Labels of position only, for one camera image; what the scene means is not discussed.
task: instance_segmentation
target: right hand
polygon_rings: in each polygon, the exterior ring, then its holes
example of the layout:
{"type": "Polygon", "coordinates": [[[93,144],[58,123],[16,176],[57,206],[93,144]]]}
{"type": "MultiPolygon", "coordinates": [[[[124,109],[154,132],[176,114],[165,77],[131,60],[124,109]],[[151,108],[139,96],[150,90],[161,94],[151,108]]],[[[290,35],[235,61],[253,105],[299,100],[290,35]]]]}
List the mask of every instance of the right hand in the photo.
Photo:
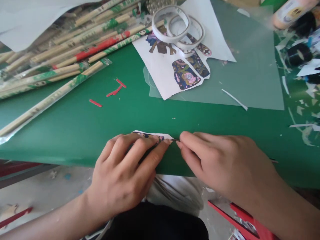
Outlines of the right hand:
{"type": "Polygon", "coordinates": [[[286,185],[249,137],[185,131],[177,144],[201,181],[247,211],[252,204],[259,204],[261,195],[286,185]]]}

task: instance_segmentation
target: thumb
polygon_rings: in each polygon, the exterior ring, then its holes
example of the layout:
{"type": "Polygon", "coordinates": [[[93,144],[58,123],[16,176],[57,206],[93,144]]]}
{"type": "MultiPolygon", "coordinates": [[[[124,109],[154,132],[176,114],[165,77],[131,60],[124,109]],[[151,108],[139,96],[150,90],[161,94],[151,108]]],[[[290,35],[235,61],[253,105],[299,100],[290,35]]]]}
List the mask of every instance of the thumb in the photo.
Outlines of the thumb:
{"type": "Polygon", "coordinates": [[[181,150],[183,159],[193,171],[194,175],[196,175],[201,180],[203,176],[203,170],[200,158],[182,142],[176,141],[176,143],[181,150]]]}

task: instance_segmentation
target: plastic bottle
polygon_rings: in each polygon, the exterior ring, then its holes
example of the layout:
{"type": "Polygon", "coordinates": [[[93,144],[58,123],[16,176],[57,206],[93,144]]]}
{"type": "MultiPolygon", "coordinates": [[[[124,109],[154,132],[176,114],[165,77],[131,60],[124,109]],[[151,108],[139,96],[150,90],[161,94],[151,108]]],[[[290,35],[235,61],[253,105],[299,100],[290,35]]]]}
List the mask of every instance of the plastic bottle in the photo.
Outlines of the plastic bottle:
{"type": "Polygon", "coordinates": [[[279,29],[286,29],[318,2],[318,0],[288,0],[273,15],[273,25],[279,29]]]}

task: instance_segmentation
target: fingernail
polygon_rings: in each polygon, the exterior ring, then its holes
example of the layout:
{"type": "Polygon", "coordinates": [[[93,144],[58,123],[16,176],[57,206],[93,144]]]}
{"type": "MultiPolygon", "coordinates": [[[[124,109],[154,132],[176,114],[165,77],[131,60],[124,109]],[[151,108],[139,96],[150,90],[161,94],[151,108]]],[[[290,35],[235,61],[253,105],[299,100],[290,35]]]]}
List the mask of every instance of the fingernail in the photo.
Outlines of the fingernail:
{"type": "Polygon", "coordinates": [[[170,140],[170,139],[165,139],[165,140],[163,140],[166,144],[168,144],[168,145],[170,145],[171,143],[172,143],[172,140],[170,140]]]}
{"type": "Polygon", "coordinates": [[[181,149],[182,148],[182,143],[179,141],[176,141],[176,144],[178,145],[178,147],[181,149]]]}

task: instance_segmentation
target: finger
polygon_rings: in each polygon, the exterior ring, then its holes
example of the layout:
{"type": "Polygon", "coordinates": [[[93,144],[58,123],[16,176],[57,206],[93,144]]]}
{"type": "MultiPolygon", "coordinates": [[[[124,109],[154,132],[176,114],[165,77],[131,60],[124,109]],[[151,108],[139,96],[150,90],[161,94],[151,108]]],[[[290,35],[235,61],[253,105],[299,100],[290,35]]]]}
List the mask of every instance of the finger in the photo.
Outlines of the finger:
{"type": "Polygon", "coordinates": [[[139,182],[141,186],[146,184],[148,180],[147,177],[155,171],[170,143],[168,139],[161,141],[137,168],[134,178],[136,178],[136,181],[139,182]]]}
{"type": "Polygon", "coordinates": [[[194,132],[193,135],[196,135],[197,137],[201,138],[202,140],[210,143],[214,143],[219,140],[221,135],[212,135],[209,133],[202,133],[202,132],[194,132]]]}
{"type": "Polygon", "coordinates": [[[111,153],[111,150],[112,150],[112,148],[113,148],[116,140],[117,140],[119,137],[121,137],[121,136],[123,136],[123,134],[119,134],[119,135],[111,138],[111,139],[107,142],[107,144],[104,146],[104,148],[103,148],[100,156],[98,157],[97,163],[102,163],[102,162],[104,162],[104,161],[109,157],[109,155],[110,155],[110,153],[111,153]]]}
{"type": "Polygon", "coordinates": [[[141,138],[141,136],[136,133],[118,137],[111,150],[110,156],[108,157],[108,163],[113,164],[114,166],[118,165],[123,160],[130,145],[139,138],[141,138]]]}
{"type": "Polygon", "coordinates": [[[180,134],[180,142],[195,152],[200,158],[205,157],[209,146],[207,141],[187,131],[180,134]]]}
{"type": "Polygon", "coordinates": [[[127,169],[135,171],[140,159],[158,140],[158,138],[140,138],[136,140],[120,164],[127,169]]]}
{"type": "Polygon", "coordinates": [[[156,171],[153,171],[153,173],[150,175],[149,179],[147,180],[146,185],[142,189],[142,193],[141,193],[142,198],[144,198],[148,194],[149,189],[151,188],[151,185],[155,177],[156,177],[156,171]]]}
{"type": "Polygon", "coordinates": [[[181,150],[181,155],[186,161],[190,169],[193,171],[194,175],[197,176],[200,180],[203,179],[203,169],[201,165],[201,160],[195,155],[187,146],[182,142],[176,142],[178,147],[181,150]]]}

